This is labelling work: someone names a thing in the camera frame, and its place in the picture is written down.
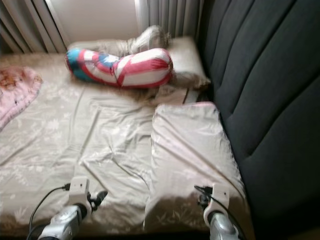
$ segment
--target pink fabric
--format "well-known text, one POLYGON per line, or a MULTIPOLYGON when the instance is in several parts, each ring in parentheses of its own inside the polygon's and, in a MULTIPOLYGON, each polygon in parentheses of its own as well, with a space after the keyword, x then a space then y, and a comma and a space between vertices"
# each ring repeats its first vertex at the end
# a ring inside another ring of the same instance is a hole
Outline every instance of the pink fabric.
POLYGON ((37 97, 41 77, 29 67, 0 69, 0 131, 37 97))

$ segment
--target metallic robot arm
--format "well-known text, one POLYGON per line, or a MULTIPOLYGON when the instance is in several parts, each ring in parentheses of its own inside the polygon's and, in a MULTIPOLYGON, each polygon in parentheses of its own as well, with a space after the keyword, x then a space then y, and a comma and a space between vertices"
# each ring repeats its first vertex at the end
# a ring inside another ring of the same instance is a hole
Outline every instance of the metallic robot arm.
MULTIPOLYGON (((229 207, 229 190, 222 184, 214 183, 212 187, 202 188, 207 194, 212 195, 226 209, 229 207)), ((201 205, 203 219, 210 228, 210 240, 238 240, 238 229, 231 223, 227 211, 206 194, 199 197, 198 204, 201 205)))
POLYGON ((68 206, 51 218, 38 240, 71 240, 79 231, 79 226, 86 216, 97 210, 107 191, 98 193, 95 199, 89 193, 89 179, 77 176, 71 180, 68 206))

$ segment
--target mattress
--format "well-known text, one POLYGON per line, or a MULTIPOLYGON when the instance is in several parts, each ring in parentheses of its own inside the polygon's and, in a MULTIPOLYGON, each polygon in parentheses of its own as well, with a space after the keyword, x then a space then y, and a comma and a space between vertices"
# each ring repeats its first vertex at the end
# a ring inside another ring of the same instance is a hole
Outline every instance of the mattress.
MULTIPOLYGON (((155 111, 148 93, 74 79, 63 54, 0 60, 0 67, 9 65, 33 68, 43 84, 30 106, 0 132, 0 234, 26 235, 38 202, 51 189, 83 175, 92 194, 107 190, 108 195, 79 234, 141 233, 155 111)), ((51 194, 33 224, 47 223, 67 201, 66 191, 51 194)))

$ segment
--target body pillow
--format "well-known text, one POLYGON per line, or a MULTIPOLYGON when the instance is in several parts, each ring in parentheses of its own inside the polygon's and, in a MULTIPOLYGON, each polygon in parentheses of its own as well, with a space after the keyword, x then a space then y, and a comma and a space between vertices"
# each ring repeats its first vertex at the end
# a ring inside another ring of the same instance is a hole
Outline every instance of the body pillow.
POLYGON ((166 84, 172 76, 172 60, 163 48, 154 48, 119 58, 110 54, 73 48, 66 64, 79 79, 114 87, 153 88, 166 84))

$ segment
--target padded headboard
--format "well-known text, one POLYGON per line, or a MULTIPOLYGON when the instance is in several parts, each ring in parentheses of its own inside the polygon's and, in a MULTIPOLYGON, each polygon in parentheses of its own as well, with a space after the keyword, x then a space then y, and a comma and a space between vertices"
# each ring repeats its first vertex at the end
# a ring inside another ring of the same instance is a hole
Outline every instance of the padded headboard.
POLYGON ((205 0, 198 48, 258 239, 320 225, 320 1, 205 0))

